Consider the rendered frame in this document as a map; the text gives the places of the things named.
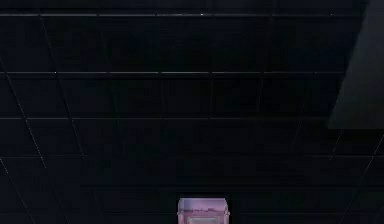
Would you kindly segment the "pink box with grey panel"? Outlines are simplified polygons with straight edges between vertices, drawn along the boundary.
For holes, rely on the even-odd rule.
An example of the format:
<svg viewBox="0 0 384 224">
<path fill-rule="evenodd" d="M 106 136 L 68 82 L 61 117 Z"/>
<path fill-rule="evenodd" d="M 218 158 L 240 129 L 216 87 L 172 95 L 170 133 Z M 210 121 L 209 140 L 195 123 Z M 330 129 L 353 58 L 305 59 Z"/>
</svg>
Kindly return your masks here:
<svg viewBox="0 0 384 224">
<path fill-rule="evenodd" d="M 225 198 L 180 198 L 178 224 L 229 224 Z"/>
</svg>

